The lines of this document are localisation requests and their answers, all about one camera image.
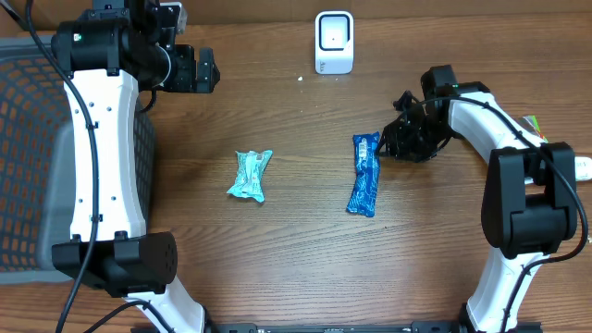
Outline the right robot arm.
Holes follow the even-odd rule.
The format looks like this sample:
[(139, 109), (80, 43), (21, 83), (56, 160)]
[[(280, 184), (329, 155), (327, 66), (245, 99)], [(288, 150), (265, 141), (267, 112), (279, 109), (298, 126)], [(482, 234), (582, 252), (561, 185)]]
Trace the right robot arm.
[(481, 227), (490, 250), (458, 319), (421, 322), (413, 331), (539, 332), (539, 324), (519, 323), (519, 308), (541, 266), (567, 261), (586, 245), (581, 239), (570, 253), (557, 253), (577, 231), (588, 234), (577, 184), (591, 178), (591, 161), (522, 127), (484, 83), (458, 82), (450, 65), (430, 68), (420, 83), (422, 99), (406, 91), (394, 101), (399, 115), (376, 152), (422, 163), (450, 139), (466, 140), (487, 163)]

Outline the teal snack packet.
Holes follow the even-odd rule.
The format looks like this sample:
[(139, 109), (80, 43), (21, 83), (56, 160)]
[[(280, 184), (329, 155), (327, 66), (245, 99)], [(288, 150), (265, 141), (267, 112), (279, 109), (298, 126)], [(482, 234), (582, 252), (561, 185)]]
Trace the teal snack packet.
[(256, 151), (236, 152), (236, 155), (238, 163), (237, 175), (227, 194), (237, 198), (254, 199), (259, 204), (262, 204), (265, 201), (262, 178), (273, 156), (273, 151), (265, 150), (261, 153)]

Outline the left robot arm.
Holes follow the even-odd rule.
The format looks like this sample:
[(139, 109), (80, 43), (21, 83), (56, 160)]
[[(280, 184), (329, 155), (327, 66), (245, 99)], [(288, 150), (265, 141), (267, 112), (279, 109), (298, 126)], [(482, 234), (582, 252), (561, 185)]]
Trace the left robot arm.
[(177, 43), (186, 22), (179, 2), (96, 1), (51, 41), (76, 175), (70, 238), (53, 246), (53, 265), (77, 286), (139, 308), (159, 332), (215, 328), (178, 278), (172, 234), (148, 231), (138, 189), (140, 93), (211, 93), (219, 80), (211, 49)]

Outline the white cosmetic tube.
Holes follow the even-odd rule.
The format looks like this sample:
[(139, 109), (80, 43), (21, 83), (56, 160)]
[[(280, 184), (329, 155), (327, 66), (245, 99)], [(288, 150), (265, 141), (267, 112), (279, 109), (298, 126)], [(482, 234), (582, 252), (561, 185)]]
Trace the white cosmetic tube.
[(592, 159), (585, 156), (577, 156), (574, 159), (575, 178), (577, 181), (588, 181), (592, 179)]

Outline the blue snack packet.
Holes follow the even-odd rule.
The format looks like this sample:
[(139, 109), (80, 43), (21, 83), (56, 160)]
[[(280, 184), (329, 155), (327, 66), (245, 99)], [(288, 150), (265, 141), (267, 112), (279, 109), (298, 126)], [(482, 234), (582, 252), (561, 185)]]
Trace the blue snack packet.
[(376, 154), (379, 133), (356, 134), (352, 137), (356, 179), (346, 210), (348, 213), (374, 217), (380, 175)]

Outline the green snack bag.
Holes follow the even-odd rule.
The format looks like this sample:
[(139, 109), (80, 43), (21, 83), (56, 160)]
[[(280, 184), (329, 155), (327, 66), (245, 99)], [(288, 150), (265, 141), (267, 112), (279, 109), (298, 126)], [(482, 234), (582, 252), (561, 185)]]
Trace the green snack bag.
[(542, 142), (548, 142), (545, 135), (541, 132), (537, 118), (535, 116), (524, 116), (518, 119), (521, 126), (532, 135), (537, 136)]

